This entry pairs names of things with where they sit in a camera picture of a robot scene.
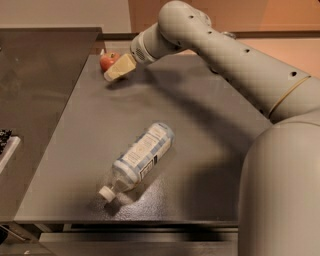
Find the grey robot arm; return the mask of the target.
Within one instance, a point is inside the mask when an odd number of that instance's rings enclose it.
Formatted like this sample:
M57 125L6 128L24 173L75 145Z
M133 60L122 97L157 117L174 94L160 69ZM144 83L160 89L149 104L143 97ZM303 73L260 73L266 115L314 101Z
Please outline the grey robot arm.
M320 79L215 31L182 1L166 3L105 77L187 49L273 124L244 160L238 256L320 256Z

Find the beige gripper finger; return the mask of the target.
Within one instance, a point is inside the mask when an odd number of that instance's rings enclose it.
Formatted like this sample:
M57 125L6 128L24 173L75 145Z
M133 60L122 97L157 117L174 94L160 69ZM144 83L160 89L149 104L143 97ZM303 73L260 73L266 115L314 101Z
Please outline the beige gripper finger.
M137 66L136 60L131 54L123 54L105 73L104 78L109 81L115 81L133 71Z

